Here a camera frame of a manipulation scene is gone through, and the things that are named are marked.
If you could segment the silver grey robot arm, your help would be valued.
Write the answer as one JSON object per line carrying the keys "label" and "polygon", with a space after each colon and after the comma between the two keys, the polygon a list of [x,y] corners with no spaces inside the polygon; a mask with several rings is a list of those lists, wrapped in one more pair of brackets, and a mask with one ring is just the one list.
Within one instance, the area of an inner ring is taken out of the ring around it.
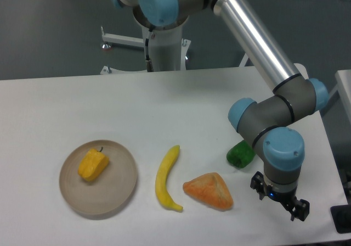
{"label": "silver grey robot arm", "polygon": [[230,108],[232,127],[262,159],[263,172],[251,179],[251,188],[261,198],[280,203],[292,219],[304,221],[310,205],[296,198],[298,178],[305,156],[302,136],[289,126],[327,105],[329,94],[317,79],[305,79],[271,37],[247,0],[112,0],[118,8],[133,8],[134,16],[147,29],[142,46],[148,72],[179,70],[181,42],[170,50],[171,41],[156,31],[181,27],[191,15],[211,8],[221,17],[269,85],[273,96],[257,103],[238,100]]}

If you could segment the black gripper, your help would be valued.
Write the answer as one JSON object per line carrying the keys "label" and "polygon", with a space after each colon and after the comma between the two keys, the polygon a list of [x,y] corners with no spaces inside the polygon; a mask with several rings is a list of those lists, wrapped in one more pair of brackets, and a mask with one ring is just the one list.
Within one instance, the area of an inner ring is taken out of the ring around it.
{"label": "black gripper", "polygon": [[291,221],[295,219],[305,221],[310,212],[310,203],[307,200],[296,198],[297,186],[297,181],[282,185],[265,182],[263,174],[259,171],[253,175],[250,183],[250,188],[258,193],[260,200],[267,196],[273,201],[280,202],[284,209],[291,214]]}

